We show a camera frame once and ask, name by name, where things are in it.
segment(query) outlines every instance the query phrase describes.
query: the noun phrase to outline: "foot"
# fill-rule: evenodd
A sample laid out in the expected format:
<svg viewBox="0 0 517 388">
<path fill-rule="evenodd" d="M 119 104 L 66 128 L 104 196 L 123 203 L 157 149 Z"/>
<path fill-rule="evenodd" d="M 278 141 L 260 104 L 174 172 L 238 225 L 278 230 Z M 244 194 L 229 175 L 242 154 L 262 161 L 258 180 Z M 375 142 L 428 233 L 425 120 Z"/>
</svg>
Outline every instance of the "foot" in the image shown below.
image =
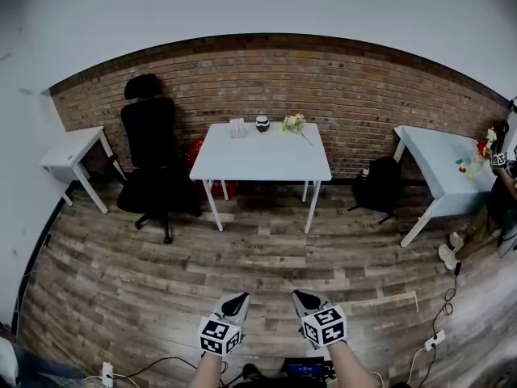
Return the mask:
<svg viewBox="0 0 517 388">
<path fill-rule="evenodd" d="M 458 251 L 463 247 L 463 239 L 455 231 L 449 235 L 449 242 L 451 242 L 454 251 Z"/>
<path fill-rule="evenodd" d="M 440 244 L 438 247 L 438 256 L 441 258 L 447 270 L 454 270 L 456 268 L 456 256 L 454 250 L 451 250 L 447 244 Z"/>
<path fill-rule="evenodd" d="M 255 365 L 246 364 L 242 368 L 242 379 L 244 381 L 253 381 L 262 378 L 264 378 L 264 376 L 261 374 L 261 372 Z"/>
</svg>

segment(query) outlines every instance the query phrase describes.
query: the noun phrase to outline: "plug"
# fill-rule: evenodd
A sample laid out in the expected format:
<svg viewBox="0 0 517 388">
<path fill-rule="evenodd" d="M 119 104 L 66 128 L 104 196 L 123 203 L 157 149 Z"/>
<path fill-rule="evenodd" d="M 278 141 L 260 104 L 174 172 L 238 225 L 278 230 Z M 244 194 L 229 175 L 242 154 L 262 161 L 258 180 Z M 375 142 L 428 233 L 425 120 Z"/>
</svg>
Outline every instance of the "plug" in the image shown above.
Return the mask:
<svg viewBox="0 0 517 388">
<path fill-rule="evenodd" d="M 113 365 L 109 362 L 103 363 L 103 385 L 113 388 Z"/>
<path fill-rule="evenodd" d="M 436 348 L 436 345 L 442 343 L 444 340 L 445 332 L 442 330 L 426 341 L 426 350 L 430 351 L 431 349 Z"/>
</svg>

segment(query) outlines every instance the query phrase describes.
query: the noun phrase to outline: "white desk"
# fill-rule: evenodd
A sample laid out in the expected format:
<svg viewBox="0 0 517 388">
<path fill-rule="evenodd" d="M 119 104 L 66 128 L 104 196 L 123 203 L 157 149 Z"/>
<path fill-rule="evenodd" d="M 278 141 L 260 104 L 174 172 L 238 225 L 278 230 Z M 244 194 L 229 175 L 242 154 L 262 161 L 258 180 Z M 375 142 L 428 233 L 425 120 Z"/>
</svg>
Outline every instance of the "white desk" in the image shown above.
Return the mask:
<svg viewBox="0 0 517 388">
<path fill-rule="evenodd" d="M 40 165 L 48 172 L 51 172 L 53 168 L 70 168 L 78 177 L 78 180 L 88 192 L 91 199 L 97 204 L 100 211 L 106 214 L 106 205 L 104 205 L 90 183 L 88 183 L 82 169 L 79 167 L 79 163 L 85 154 L 97 141 L 101 142 L 108 157 L 113 155 L 113 151 L 104 135 L 103 127 L 98 126 L 65 133 L 63 138 L 41 159 Z M 115 161 L 114 165 L 118 172 L 124 177 L 119 163 Z M 73 204 L 72 200 L 65 193 L 62 193 L 62 196 L 68 205 L 71 206 Z"/>
<path fill-rule="evenodd" d="M 265 133 L 254 124 L 246 124 L 247 137 L 232 139 L 229 124 L 213 124 L 208 130 L 201 151 L 191 171 L 191 179 L 201 179 L 219 231 L 223 230 L 212 197 L 212 182 L 219 179 L 228 200 L 225 181 L 305 181 L 302 201 L 305 202 L 309 181 L 314 194 L 305 233 L 309 232 L 322 181 L 330 181 L 322 139 L 316 124 L 306 124 L 303 134 L 280 133 L 279 123 L 271 123 Z"/>
<path fill-rule="evenodd" d="M 406 247 L 431 218 L 471 213 L 490 193 L 496 177 L 488 161 L 473 179 L 459 172 L 456 161 L 470 161 L 477 153 L 477 142 L 472 138 L 411 126 L 396 127 L 395 132 L 401 140 L 394 158 L 398 162 L 407 147 L 435 198 L 401 241 Z"/>
</svg>

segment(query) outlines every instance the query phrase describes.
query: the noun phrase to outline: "red brick wall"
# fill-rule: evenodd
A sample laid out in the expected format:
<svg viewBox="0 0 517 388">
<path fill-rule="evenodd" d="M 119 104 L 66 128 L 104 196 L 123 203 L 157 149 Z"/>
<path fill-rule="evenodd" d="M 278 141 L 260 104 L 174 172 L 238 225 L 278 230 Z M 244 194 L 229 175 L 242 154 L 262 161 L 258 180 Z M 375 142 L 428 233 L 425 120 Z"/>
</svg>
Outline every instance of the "red brick wall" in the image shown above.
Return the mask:
<svg viewBox="0 0 517 388">
<path fill-rule="evenodd" d="M 398 125 L 481 137 L 507 115 L 502 96 L 409 53 L 323 36 L 245 35 L 149 48 L 58 83 L 51 93 L 65 128 L 104 125 L 122 166 L 132 168 L 120 109 L 132 102 L 125 83 L 146 73 L 176 103 L 179 142 L 230 118 L 302 113 L 318 124 L 334 177 L 354 177 L 392 154 Z"/>
</svg>

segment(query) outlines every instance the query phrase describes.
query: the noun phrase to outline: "wooden floor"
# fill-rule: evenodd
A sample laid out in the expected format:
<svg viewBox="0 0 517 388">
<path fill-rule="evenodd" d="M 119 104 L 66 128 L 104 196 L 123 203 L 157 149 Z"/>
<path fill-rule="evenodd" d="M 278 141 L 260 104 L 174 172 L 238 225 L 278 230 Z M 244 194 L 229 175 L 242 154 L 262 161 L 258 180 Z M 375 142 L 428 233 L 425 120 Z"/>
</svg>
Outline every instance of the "wooden floor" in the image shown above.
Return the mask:
<svg viewBox="0 0 517 388">
<path fill-rule="evenodd" d="M 437 246 L 468 221 L 432 221 L 402 249 L 401 238 L 431 202 L 427 188 L 404 188 L 397 217 L 379 226 L 381 213 L 347 212 L 354 204 L 350 187 L 325 187 L 305 235 L 310 200 L 301 203 L 301 186 L 266 186 L 216 200 L 222 233 L 208 204 L 199 219 L 172 217 L 174 243 L 167 246 L 158 225 L 137 231 L 138 216 L 116 208 L 116 183 L 96 189 L 110 213 L 102 215 L 76 190 L 74 206 L 63 208 L 38 258 L 19 334 L 26 348 L 92 375 L 103 361 L 122 374 L 162 356 L 197 365 L 201 315 L 237 291 L 252 297 L 247 337 L 227 357 L 222 378 L 229 382 L 246 362 L 276 374 L 286 356 L 315 355 L 297 333 L 291 302 L 294 289 L 307 288 L 343 308 L 349 345 L 386 386 L 405 381 L 454 284 Z M 437 321 L 447 338 L 425 386 L 479 386 L 474 381 L 484 369 L 508 359 L 504 348 L 517 338 L 516 269 L 515 253 L 499 259 L 494 246 L 464 263 L 454 313 Z M 431 359 L 428 352 L 419 355 L 412 385 L 419 385 Z M 185 386 L 192 375 L 182 362 L 164 361 L 136 381 L 141 388 Z"/>
</svg>

